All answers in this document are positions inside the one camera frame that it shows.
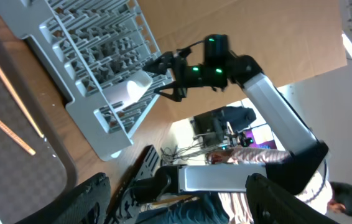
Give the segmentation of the wooden chopstick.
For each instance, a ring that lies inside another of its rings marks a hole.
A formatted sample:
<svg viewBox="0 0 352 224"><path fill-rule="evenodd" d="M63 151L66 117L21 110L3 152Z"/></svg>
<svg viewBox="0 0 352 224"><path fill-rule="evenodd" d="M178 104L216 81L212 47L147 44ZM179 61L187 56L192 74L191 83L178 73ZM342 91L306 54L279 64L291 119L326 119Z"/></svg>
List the wooden chopstick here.
<svg viewBox="0 0 352 224"><path fill-rule="evenodd" d="M13 97L14 101L17 103L18 107L23 112L24 116L27 118L31 126L35 129L36 133L41 137L44 138L43 132L40 130L34 119L32 118L31 114L29 113L28 109L26 108L25 104L21 100L20 96L17 94L17 91L14 89L13 85L10 83L9 79L7 78L6 74L0 67L0 79L2 80L3 84L7 88L8 92Z"/></svg>
<svg viewBox="0 0 352 224"><path fill-rule="evenodd" d="M14 142L16 142L23 150L29 153L31 156L34 156L36 152L22 139L20 138L13 130L11 130L8 126L6 126L0 120L0 129L9 136Z"/></svg>

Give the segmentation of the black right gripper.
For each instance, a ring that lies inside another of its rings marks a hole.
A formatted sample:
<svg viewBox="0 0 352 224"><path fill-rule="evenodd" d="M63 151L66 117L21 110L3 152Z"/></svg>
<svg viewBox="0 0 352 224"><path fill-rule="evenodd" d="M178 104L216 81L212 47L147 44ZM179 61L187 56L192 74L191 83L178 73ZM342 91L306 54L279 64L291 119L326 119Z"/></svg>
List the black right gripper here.
<svg viewBox="0 0 352 224"><path fill-rule="evenodd" d="M204 66L189 65L186 58L178 53L165 52L159 58L147 62L142 69L159 75L165 75L168 70L174 73L175 81L172 86L160 86L154 90L154 93L174 102L181 102L187 97L187 88L205 86ZM172 90L172 92L166 93L165 90Z"/></svg>

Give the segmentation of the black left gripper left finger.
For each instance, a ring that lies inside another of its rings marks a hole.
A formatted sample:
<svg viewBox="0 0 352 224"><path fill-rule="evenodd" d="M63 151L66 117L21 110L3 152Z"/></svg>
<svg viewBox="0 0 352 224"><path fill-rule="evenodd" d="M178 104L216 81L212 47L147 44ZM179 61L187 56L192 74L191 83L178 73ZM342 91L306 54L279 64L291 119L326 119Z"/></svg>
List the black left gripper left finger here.
<svg viewBox="0 0 352 224"><path fill-rule="evenodd" d="M104 223L110 201L109 178L99 172L17 224Z"/></svg>

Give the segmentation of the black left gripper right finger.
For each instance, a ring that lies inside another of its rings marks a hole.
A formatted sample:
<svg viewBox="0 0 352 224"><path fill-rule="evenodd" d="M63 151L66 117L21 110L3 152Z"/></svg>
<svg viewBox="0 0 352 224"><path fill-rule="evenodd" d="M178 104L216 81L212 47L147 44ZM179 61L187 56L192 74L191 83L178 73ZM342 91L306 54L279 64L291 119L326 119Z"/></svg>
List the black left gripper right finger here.
<svg viewBox="0 0 352 224"><path fill-rule="evenodd" d="M261 174L248 177L246 196L255 224L338 224Z"/></svg>

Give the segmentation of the pale pink cup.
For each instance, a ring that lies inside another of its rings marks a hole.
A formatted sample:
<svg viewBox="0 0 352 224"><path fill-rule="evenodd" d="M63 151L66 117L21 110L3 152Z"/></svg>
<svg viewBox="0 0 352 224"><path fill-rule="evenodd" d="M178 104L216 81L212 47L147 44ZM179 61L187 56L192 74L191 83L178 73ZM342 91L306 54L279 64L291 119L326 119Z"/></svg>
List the pale pink cup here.
<svg viewBox="0 0 352 224"><path fill-rule="evenodd" d="M103 94L116 112L137 103L152 85L153 79L143 70L133 73L125 81L106 87Z"/></svg>

